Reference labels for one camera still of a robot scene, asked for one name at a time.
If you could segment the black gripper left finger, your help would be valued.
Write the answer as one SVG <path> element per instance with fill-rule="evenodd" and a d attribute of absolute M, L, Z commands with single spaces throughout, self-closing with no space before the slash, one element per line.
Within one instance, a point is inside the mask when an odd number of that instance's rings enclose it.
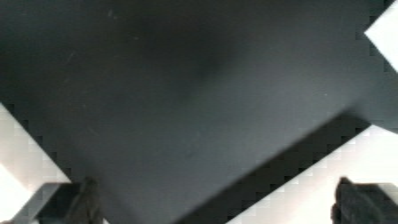
<path fill-rule="evenodd" d="M 13 215 L 10 224 L 102 224 L 97 183 L 44 183 Z"/>

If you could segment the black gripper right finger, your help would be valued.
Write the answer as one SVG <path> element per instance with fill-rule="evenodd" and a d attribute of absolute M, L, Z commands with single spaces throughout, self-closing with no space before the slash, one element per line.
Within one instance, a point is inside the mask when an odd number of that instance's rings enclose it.
<path fill-rule="evenodd" d="M 335 186 L 331 224 L 398 224 L 398 186 L 354 183 L 346 177 Z"/>

